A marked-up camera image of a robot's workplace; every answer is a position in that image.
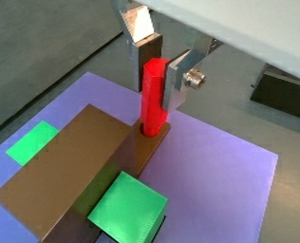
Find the metal bracket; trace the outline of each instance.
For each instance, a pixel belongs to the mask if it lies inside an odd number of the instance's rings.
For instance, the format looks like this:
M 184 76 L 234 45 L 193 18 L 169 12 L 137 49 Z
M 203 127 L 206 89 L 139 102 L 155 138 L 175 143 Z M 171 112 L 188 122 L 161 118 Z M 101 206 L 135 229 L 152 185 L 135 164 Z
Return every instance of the metal bracket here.
M 223 44 L 211 38 L 204 46 L 206 38 L 201 32 L 195 31 L 191 50 L 173 58 L 165 67 L 161 99 L 161 108 L 165 111 L 172 111 L 185 101 L 188 87 L 197 90 L 204 84 L 206 76 L 199 72 L 201 61 Z
M 112 9 L 127 37 L 129 58 L 133 62 L 133 84 L 141 91 L 143 65 L 161 57 L 161 36 L 155 33 L 145 6 L 129 0 L 112 0 Z

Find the rectangular platform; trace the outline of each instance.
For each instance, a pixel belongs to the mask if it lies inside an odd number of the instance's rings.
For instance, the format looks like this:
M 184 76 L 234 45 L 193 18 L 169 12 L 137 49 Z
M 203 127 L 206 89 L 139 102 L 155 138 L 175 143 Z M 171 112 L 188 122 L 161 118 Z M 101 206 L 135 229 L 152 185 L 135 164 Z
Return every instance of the rectangular platform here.
M 20 169 L 5 154 L 40 122 L 59 130 L 91 103 L 132 125 L 139 94 L 87 73 L 0 145 L 0 187 Z M 171 129 L 139 177 L 168 199 L 155 242 L 258 242 L 278 156 L 175 111 Z M 37 242 L 0 206 L 0 243 Z M 100 235 L 96 242 L 107 242 Z

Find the white panel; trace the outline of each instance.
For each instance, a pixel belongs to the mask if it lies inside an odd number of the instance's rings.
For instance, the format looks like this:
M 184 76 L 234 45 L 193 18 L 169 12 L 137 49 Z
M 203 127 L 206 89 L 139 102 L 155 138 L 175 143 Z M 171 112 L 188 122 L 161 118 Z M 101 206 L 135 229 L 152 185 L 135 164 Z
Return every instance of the white panel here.
M 300 0 L 137 2 L 300 77 Z

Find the red block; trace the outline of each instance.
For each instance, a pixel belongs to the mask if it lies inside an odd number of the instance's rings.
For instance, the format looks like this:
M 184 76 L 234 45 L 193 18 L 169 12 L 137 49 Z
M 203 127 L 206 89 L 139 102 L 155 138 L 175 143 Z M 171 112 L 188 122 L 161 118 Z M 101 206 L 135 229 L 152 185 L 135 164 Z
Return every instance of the red block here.
M 153 58 L 143 66 L 140 120 L 147 137 L 159 134 L 167 112 L 161 109 L 163 75 L 167 59 Z

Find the green target square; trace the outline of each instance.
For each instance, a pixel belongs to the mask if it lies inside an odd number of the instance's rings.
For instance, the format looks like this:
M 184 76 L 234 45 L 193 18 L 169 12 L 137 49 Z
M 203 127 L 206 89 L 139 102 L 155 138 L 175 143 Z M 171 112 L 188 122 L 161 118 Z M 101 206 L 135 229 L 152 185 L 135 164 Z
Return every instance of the green target square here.
M 87 219 L 119 243 L 149 243 L 161 225 L 167 198 L 120 172 Z
M 41 121 L 5 151 L 6 155 L 24 166 L 57 133 L 59 130 Z

